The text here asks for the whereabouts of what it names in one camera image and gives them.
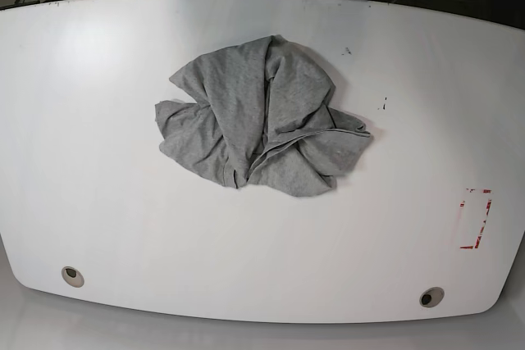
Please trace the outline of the red tape rectangle marking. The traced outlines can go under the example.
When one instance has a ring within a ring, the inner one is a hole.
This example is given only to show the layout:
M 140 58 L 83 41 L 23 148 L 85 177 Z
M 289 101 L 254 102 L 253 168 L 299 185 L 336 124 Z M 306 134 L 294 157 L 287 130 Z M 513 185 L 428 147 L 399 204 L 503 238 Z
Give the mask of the red tape rectangle marking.
M 466 189 L 459 206 L 456 243 L 460 250 L 478 249 L 491 210 L 491 189 Z

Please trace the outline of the left table grommet hole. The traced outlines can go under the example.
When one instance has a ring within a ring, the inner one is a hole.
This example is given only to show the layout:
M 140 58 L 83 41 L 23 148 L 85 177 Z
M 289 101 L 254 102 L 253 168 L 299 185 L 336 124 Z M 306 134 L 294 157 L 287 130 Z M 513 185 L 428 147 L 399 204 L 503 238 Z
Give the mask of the left table grommet hole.
M 62 278 L 73 288 L 81 288 L 84 285 L 84 276 L 75 268 L 65 266 L 62 268 Z

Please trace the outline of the grey t-shirt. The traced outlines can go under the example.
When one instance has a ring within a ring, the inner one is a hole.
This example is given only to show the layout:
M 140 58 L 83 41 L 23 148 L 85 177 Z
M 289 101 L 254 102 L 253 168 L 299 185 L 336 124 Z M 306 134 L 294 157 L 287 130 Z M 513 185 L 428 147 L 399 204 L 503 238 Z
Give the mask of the grey t-shirt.
M 328 74 L 279 36 L 203 54 L 171 82 L 189 101 L 155 106 L 160 151 L 224 187 L 315 197 L 372 141 L 360 119 L 330 107 L 336 87 Z

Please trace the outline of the table grommet hole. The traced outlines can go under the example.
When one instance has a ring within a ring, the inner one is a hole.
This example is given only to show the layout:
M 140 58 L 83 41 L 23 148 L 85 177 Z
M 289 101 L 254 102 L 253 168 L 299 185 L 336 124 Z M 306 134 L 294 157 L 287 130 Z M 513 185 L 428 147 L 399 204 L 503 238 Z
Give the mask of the table grommet hole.
M 422 307 L 433 308 L 441 303 L 445 296 L 445 291 L 441 287 L 432 287 L 422 293 L 419 303 Z
M 75 268 L 65 266 L 62 268 L 62 278 L 73 288 L 81 288 L 84 285 L 84 276 Z

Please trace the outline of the right table grommet hole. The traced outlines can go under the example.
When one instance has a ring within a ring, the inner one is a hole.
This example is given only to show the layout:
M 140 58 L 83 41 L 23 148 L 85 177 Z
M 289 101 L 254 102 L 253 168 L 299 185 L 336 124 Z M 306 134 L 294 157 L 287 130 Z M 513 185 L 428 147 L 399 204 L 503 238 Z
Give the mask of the right table grommet hole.
M 433 308 L 441 303 L 445 296 L 445 291 L 441 287 L 432 287 L 422 293 L 419 303 L 422 307 Z

